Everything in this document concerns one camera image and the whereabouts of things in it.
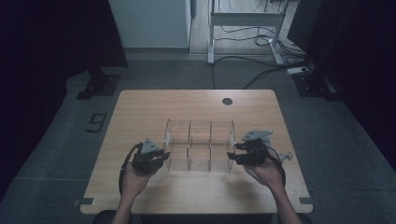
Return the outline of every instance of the black curtain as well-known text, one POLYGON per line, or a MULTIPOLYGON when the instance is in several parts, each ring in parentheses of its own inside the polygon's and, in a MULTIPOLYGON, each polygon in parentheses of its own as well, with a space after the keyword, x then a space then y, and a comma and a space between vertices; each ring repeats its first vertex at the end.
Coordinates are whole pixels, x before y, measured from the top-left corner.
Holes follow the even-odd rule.
POLYGON ((0 2, 0 196, 56 115, 66 80, 126 67, 107 0, 0 2))

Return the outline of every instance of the person's right hand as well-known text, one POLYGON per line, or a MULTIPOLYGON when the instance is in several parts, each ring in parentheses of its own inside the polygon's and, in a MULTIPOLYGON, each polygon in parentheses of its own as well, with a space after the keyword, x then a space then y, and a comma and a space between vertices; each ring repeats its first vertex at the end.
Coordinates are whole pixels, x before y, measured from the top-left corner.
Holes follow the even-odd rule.
POLYGON ((245 166, 245 169, 253 172, 255 174, 253 178, 269 189, 283 188, 282 175, 273 161, 267 159, 262 165, 245 166))

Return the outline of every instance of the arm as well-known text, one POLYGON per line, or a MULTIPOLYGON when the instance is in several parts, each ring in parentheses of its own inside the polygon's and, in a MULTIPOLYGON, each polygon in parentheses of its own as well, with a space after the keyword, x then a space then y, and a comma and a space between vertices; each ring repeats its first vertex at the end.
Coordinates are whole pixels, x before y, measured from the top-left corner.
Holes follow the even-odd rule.
POLYGON ((249 166, 247 169, 254 172, 257 181, 267 186, 275 199, 277 212, 283 224, 302 224, 292 207, 288 194, 283 188, 282 176, 273 161, 267 160, 260 166, 249 166))
POLYGON ((125 168, 125 175, 122 182, 119 208, 117 209, 112 224, 126 224, 129 222, 134 199, 145 189, 149 179, 153 175, 155 175, 155 173, 150 175, 140 174, 132 167, 131 163, 128 163, 125 168))

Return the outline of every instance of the white metal frame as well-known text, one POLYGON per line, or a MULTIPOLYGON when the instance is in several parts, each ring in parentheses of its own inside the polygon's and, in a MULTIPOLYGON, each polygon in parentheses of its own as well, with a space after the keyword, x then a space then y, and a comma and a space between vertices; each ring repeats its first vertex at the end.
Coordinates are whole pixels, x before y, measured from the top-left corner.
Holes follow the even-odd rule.
POLYGON ((282 28, 283 20, 285 20, 286 10, 288 9, 289 0, 285 0, 285 4, 279 13, 263 12, 263 13, 225 13, 216 12, 216 0, 211 0, 212 7, 210 11, 210 32, 209 41, 207 45, 207 62, 213 64, 215 61, 215 40, 214 29, 215 26, 272 26, 275 27, 275 34, 273 38, 269 39, 269 47, 274 55, 277 64, 283 64, 280 56, 280 48, 276 45, 279 38, 280 29, 282 28))

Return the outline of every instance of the person's left hand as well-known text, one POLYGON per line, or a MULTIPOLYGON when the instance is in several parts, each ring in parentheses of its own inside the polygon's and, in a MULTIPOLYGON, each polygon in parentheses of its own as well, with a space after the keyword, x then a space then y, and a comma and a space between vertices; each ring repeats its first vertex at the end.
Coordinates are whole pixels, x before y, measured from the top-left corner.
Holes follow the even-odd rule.
POLYGON ((121 197, 124 199, 134 200, 146 187, 149 179, 155 175, 156 172, 149 175, 139 173, 131 163, 125 167, 125 174, 122 181, 121 197))

